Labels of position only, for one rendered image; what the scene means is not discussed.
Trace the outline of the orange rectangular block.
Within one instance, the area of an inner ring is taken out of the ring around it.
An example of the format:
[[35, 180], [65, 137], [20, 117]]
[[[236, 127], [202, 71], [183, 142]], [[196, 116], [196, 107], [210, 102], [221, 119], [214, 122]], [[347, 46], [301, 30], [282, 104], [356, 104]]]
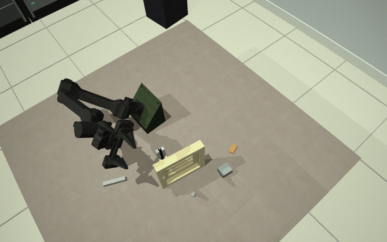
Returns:
[[229, 150], [230, 153], [234, 153], [235, 152], [235, 149], [237, 148], [237, 145], [233, 144]]

